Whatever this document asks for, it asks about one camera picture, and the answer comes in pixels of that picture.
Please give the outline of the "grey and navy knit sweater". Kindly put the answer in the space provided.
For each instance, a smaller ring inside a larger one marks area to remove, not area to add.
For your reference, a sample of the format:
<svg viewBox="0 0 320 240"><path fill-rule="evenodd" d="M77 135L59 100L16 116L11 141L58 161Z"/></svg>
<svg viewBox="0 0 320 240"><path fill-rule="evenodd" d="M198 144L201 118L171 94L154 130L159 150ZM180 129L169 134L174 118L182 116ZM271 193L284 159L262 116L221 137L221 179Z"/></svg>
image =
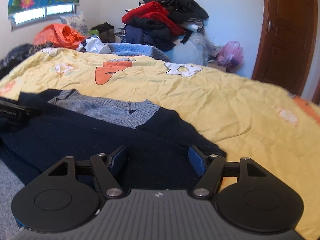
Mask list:
<svg viewBox="0 0 320 240"><path fill-rule="evenodd" d="M1 159L24 184L67 155L87 160L124 146L125 159L115 176L124 190L191 190L199 181L188 158L191 146L205 155L226 156L176 111L149 100L125 102L49 89L21 93L18 101L40 110L23 124L1 120Z"/></svg>

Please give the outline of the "dark patterned clothes heap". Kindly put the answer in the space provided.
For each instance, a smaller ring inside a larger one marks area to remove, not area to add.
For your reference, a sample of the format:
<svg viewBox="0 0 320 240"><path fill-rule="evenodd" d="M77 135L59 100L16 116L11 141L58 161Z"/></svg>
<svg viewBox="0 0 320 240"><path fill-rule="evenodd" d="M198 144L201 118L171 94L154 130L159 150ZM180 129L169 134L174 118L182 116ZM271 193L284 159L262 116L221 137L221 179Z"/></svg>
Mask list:
<svg viewBox="0 0 320 240"><path fill-rule="evenodd" d="M15 47L0 61L0 78L3 79L3 77L9 74L11 70L13 70L28 57L34 55L43 48L49 47L54 47L54 44L52 42L46 42L39 45L25 43Z"/></svg>

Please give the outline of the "pile of dark red clothes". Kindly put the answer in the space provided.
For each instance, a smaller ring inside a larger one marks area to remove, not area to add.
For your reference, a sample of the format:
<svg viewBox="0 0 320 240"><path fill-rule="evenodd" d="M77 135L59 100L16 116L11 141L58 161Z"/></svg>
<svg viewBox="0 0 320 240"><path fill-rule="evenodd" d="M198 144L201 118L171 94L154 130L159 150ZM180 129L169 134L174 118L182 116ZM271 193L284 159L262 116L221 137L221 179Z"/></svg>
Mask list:
<svg viewBox="0 0 320 240"><path fill-rule="evenodd" d="M193 33L200 33L208 13L195 0L139 0L139 6L126 11L126 43L154 46L170 51L181 37L185 44Z"/></svg>

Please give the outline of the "yellow cartoon print quilt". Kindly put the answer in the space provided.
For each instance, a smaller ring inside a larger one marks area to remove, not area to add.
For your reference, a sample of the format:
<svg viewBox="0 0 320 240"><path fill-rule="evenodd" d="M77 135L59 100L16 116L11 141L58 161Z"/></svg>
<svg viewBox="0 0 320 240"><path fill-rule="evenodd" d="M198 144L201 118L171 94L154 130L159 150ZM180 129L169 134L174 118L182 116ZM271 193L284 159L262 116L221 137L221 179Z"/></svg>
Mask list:
<svg viewBox="0 0 320 240"><path fill-rule="evenodd" d="M45 49L1 79L1 96L76 89L87 96L150 100L176 111L229 161L251 157L298 192L304 213L297 231L319 238L319 123L281 87L215 68L196 66L190 77L170 75L148 56Z"/></svg>

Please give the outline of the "orange plastic bag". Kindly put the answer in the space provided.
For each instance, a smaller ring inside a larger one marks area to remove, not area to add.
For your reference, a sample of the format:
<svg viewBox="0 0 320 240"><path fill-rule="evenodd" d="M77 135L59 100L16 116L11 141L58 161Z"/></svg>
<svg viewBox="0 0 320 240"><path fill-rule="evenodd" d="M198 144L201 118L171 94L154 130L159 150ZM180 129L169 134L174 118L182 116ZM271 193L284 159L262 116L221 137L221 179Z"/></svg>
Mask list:
<svg viewBox="0 0 320 240"><path fill-rule="evenodd" d="M33 45L51 42L54 47L76 49L86 38L66 24L54 23L44 27L35 35Z"/></svg>

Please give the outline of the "white crumpled cloth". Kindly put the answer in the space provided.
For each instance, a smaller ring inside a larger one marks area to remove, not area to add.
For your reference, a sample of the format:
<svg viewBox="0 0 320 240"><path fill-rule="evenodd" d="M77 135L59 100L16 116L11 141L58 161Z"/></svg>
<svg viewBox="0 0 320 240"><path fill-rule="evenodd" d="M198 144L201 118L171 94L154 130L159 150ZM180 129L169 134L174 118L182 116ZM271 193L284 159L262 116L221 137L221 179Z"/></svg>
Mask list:
<svg viewBox="0 0 320 240"><path fill-rule="evenodd" d="M93 35L84 39L76 48L76 51L83 53L97 53L97 54L110 54L111 49L107 44L104 44L100 37Z"/></svg>

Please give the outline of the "floral white pillow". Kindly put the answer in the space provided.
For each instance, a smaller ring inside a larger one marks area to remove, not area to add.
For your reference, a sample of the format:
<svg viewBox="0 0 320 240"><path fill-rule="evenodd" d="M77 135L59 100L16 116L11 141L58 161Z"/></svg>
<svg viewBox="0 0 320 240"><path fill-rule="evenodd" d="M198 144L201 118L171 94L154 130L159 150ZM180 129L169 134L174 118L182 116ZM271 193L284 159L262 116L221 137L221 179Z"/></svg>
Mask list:
<svg viewBox="0 0 320 240"><path fill-rule="evenodd" d="M86 24L83 12L74 15L60 16L60 21L62 24L66 24L75 29L82 36L89 35L89 28Z"/></svg>

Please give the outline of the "light blue fleece blanket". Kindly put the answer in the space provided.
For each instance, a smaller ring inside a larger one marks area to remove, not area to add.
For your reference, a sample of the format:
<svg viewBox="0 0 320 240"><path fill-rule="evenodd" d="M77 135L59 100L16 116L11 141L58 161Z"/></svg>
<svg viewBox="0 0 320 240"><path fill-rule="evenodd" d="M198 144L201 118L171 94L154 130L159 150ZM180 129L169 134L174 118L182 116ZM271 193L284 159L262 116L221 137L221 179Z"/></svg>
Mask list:
<svg viewBox="0 0 320 240"><path fill-rule="evenodd" d="M169 62L170 59L154 46L133 43L106 43L112 54L118 56L148 56L155 60Z"/></svg>

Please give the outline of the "pink plastic bag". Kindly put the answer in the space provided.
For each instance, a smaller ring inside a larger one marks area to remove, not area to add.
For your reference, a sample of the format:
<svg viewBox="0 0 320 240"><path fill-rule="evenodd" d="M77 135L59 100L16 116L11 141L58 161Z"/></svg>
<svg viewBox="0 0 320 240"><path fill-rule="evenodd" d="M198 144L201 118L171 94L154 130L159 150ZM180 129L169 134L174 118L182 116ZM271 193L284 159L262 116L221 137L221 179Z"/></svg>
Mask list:
<svg viewBox="0 0 320 240"><path fill-rule="evenodd" d="M243 48L238 41L227 42L217 55L219 65L235 68L243 61Z"/></svg>

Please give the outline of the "clear plastic bag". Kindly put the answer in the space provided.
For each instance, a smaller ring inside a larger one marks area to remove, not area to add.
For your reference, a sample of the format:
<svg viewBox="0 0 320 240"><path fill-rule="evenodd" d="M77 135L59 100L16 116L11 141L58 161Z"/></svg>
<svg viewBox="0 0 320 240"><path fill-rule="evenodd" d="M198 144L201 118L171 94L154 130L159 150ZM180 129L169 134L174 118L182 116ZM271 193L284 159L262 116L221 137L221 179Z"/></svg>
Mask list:
<svg viewBox="0 0 320 240"><path fill-rule="evenodd" d="M174 41L174 48L164 52L172 63L193 63L207 66L210 57L216 57L221 46L215 45L201 33L192 33L187 42L182 43L183 36Z"/></svg>

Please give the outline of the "brown wooden door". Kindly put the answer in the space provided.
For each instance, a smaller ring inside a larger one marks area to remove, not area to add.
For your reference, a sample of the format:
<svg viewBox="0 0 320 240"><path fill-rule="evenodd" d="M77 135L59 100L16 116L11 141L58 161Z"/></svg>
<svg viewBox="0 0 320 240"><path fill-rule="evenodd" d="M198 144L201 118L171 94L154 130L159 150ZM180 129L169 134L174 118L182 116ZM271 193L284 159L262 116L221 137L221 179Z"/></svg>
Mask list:
<svg viewBox="0 0 320 240"><path fill-rule="evenodd" d="M310 72L317 23L317 0L264 0L252 78L301 95Z"/></svg>

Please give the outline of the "window with grey frame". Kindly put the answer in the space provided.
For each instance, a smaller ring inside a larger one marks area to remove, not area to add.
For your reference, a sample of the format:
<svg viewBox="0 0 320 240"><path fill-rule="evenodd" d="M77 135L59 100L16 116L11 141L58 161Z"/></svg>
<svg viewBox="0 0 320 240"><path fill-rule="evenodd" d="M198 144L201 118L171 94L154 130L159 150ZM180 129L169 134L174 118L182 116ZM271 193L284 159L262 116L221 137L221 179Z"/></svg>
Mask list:
<svg viewBox="0 0 320 240"><path fill-rule="evenodd" d="M48 7L17 12L9 17L11 31L20 29L35 23L51 21L60 16L72 15L76 13L76 5L61 4Z"/></svg>

